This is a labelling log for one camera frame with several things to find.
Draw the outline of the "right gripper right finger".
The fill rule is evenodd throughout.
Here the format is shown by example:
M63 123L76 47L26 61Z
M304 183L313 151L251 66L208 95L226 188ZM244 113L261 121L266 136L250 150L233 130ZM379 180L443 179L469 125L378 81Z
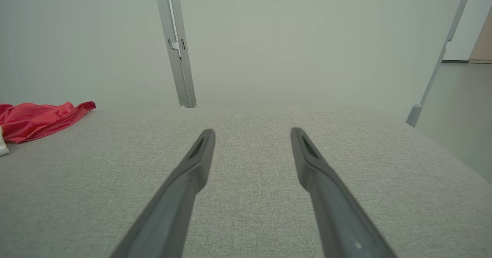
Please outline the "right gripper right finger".
M335 170L301 128L291 144L298 180L310 194L327 258L394 258L396 255Z

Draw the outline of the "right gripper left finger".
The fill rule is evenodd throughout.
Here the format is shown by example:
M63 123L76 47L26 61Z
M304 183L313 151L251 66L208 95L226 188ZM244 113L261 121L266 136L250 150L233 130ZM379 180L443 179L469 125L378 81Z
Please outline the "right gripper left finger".
M215 143L215 131L203 130L113 251L113 258L182 256L195 197L207 184Z

